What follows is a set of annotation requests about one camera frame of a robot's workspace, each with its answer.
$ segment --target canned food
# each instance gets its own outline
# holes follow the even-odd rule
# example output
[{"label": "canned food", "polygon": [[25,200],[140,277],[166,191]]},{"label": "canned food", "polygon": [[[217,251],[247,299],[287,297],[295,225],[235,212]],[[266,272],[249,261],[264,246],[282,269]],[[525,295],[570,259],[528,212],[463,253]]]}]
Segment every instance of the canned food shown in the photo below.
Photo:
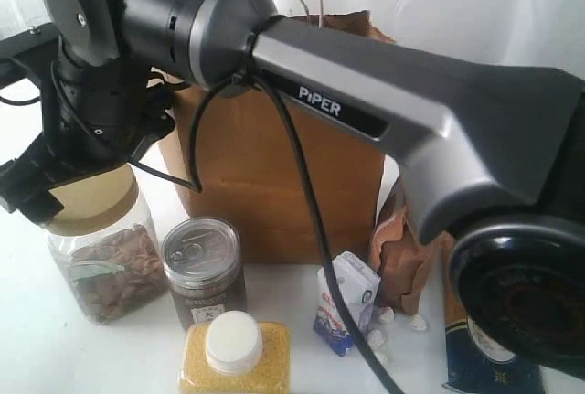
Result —
[{"label": "canned food", "polygon": [[217,218],[192,218],[163,242],[163,265],[181,325],[246,311],[246,283],[238,232]]}]

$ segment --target robotic arm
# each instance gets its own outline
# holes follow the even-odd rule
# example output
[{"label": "robotic arm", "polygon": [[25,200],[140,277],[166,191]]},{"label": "robotic arm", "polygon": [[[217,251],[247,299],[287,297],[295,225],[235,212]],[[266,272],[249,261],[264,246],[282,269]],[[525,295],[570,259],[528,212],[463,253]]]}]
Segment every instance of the robotic arm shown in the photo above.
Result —
[{"label": "robotic arm", "polygon": [[451,276],[470,316],[585,378],[585,82],[318,29],[272,0],[44,1],[54,26],[0,44],[0,81],[27,75],[43,109],[42,134],[0,167],[9,211],[42,224],[61,209],[51,188],[140,159],[173,130],[151,67],[207,89],[245,70],[394,157],[421,241],[458,239]]}]

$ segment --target jar lid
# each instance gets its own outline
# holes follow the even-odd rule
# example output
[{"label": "jar lid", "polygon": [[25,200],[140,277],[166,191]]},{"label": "jar lid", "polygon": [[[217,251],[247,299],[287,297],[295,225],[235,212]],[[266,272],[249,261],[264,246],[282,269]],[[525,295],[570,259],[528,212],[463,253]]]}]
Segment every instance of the jar lid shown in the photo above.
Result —
[{"label": "jar lid", "polygon": [[241,263],[239,236],[228,222],[192,218],[163,242],[163,265],[171,283],[205,289],[231,276]]},{"label": "jar lid", "polygon": [[138,198],[138,184],[129,165],[51,190],[63,209],[47,225],[53,234],[91,234],[123,218]]},{"label": "jar lid", "polygon": [[262,357],[262,331],[244,312],[225,312],[205,336],[207,362],[217,372],[237,376],[252,371]]}]

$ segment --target white bottle cap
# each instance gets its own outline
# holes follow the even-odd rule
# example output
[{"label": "white bottle cap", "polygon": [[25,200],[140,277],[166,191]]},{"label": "white bottle cap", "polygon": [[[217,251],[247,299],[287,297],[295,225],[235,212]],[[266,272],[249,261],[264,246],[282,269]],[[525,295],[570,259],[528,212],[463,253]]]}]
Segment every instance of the white bottle cap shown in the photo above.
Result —
[{"label": "white bottle cap", "polygon": [[245,374],[262,357],[262,331],[249,314],[225,312],[209,326],[205,349],[207,362],[217,372]]}]

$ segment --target milk carton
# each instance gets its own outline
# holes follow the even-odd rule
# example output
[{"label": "milk carton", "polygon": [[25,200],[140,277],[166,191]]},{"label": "milk carton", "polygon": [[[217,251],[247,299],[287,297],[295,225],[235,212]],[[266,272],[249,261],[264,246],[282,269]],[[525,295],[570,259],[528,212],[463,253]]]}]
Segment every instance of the milk carton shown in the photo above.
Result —
[{"label": "milk carton", "polygon": [[[372,317],[380,277],[351,252],[344,252],[337,256],[333,260],[333,265],[337,283],[349,313],[359,329],[365,332]],[[341,321],[337,309],[335,309],[323,268],[317,273],[317,281],[319,284],[319,308],[313,329],[329,344],[333,351],[339,356],[345,356],[347,350],[353,345],[353,341]]]}]

